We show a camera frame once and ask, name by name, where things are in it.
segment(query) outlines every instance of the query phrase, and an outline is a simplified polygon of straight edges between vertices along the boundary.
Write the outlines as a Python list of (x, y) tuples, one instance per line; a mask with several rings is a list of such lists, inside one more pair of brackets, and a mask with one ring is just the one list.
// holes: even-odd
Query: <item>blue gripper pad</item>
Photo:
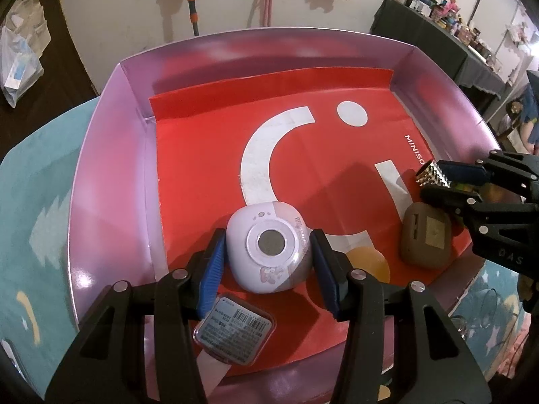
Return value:
[(205, 266), (204, 272), (199, 282), (192, 280), (193, 284), (198, 285), (197, 314), (200, 320), (204, 319), (214, 306), (217, 289), (223, 277), (226, 255), (225, 239), (226, 230), (216, 229), (208, 248), (203, 252), (200, 259), (200, 264)]
[(436, 162), (451, 182), (482, 186), (490, 182), (490, 173), (482, 165), (440, 160)]
[(325, 309), (336, 320), (341, 321), (343, 320), (341, 302), (348, 294), (347, 275), (352, 270), (352, 265), (346, 255), (332, 250), (322, 229), (313, 230), (309, 238), (311, 240), (314, 271), (322, 292)]

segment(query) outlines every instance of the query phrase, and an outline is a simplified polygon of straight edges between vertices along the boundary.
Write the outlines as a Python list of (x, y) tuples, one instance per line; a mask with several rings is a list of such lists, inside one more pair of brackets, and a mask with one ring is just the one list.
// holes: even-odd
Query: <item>pink tray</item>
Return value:
[[(140, 285), (168, 272), (149, 97), (225, 78), (324, 66), (394, 70), (391, 90), (436, 158), (472, 162), (499, 148), (468, 99), (434, 62), (411, 45), (382, 37), (313, 28), (255, 29), (167, 44), (125, 59), (95, 109), (74, 179), (68, 259), (79, 321), (117, 280)], [(464, 255), (430, 285), (447, 309), (482, 264), (469, 252)], [(148, 328), (148, 383), (154, 397), (153, 333)], [(343, 345), (337, 345), (284, 367), (227, 379), (210, 402), (327, 402), (342, 351)]]

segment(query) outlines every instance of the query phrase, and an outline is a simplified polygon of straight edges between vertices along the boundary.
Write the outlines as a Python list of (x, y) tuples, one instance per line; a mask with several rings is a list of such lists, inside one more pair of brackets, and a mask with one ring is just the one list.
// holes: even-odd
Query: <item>white compact case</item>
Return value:
[(309, 229), (283, 202), (237, 210), (226, 227), (226, 247), (235, 280), (252, 293), (291, 289), (307, 279), (313, 264)]

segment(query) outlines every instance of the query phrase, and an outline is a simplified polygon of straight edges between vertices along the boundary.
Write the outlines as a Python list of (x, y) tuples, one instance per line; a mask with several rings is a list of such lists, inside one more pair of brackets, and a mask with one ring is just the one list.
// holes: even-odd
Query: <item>plastic bag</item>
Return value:
[(10, 31), (22, 36), (30, 48), (41, 58), (51, 41), (43, 6), (39, 0), (17, 0), (6, 17)]
[(0, 35), (0, 86), (11, 107), (43, 74), (39, 57), (26, 40), (2, 27)]

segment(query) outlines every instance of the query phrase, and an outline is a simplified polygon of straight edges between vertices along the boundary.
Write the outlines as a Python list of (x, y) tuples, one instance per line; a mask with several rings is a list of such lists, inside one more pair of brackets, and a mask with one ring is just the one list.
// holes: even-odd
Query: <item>white dot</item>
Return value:
[(337, 106), (337, 114), (346, 124), (359, 128), (367, 124), (367, 111), (356, 102), (341, 102)]

